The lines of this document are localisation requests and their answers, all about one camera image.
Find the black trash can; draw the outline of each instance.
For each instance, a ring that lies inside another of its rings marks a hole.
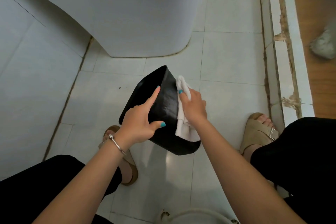
[[[201,141],[189,142],[175,136],[177,127],[177,113],[179,111],[176,79],[167,66],[162,66],[143,78],[134,89],[120,118],[121,125],[126,112],[136,105],[142,105],[153,94],[157,86],[161,86],[160,93],[149,111],[149,123],[162,120],[166,126],[158,129],[150,140],[176,155],[186,155],[197,151]]]

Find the silver bracelet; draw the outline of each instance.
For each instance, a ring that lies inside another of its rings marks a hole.
[[[114,136],[113,135],[109,135],[108,138],[114,142],[114,144],[117,146],[117,148],[121,151],[122,154],[126,155],[126,153],[120,148],[120,146],[117,144],[117,142],[114,140]]]

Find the hand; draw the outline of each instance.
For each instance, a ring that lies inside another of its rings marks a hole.
[[[122,141],[123,145],[130,147],[135,143],[141,143],[153,137],[158,128],[164,127],[163,121],[154,121],[149,124],[148,113],[154,104],[160,87],[157,87],[153,95],[142,105],[129,109],[124,117],[123,124],[115,134],[115,139]]]
[[[183,105],[184,115],[189,123],[195,127],[198,122],[207,120],[208,114],[205,110],[207,102],[202,100],[201,94],[196,90],[190,89],[190,94],[191,100],[184,92],[179,94],[179,97]]]

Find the suede sandal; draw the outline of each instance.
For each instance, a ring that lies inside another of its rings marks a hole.
[[[108,130],[112,130],[114,133],[116,133],[119,129],[120,129],[120,127],[117,126],[117,125],[113,125],[113,126],[109,127],[108,129],[105,130],[105,133],[104,133],[104,135],[103,135],[103,138],[104,138],[104,136],[105,136],[105,134],[106,134],[106,132],[107,132]],[[99,144],[99,146],[98,146],[99,149],[100,149],[103,145],[104,145],[104,141],[101,142],[101,143]],[[133,175],[132,175],[132,179],[131,179],[130,182],[128,182],[128,183],[121,183],[121,184],[124,185],[124,186],[130,186],[130,185],[132,185],[133,183],[135,183],[136,180],[138,179],[138,169],[137,169],[137,166],[135,165],[135,162],[134,162],[134,160],[133,160],[133,157],[132,157],[132,155],[131,155],[130,150],[127,150],[125,153],[126,153],[126,155],[123,157],[123,159],[124,159],[126,162],[129,163],[129,165],[130,165],[130,167],[131,167],[131,169],[132,169],[132,174],[133,174]]]
[[[256,112],[248,118],[243,142],[241,143],[239,150],[240,154],[244,154],[245,149],[253,144],[260,144],[264,146],[278,139],[278,131],[257,121],[257,119],[262,115],[263,113]]]

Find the toilet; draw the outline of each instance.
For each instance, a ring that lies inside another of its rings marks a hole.
[[[180,52],[202,0],[49,0],[81,24],[113,57]]]

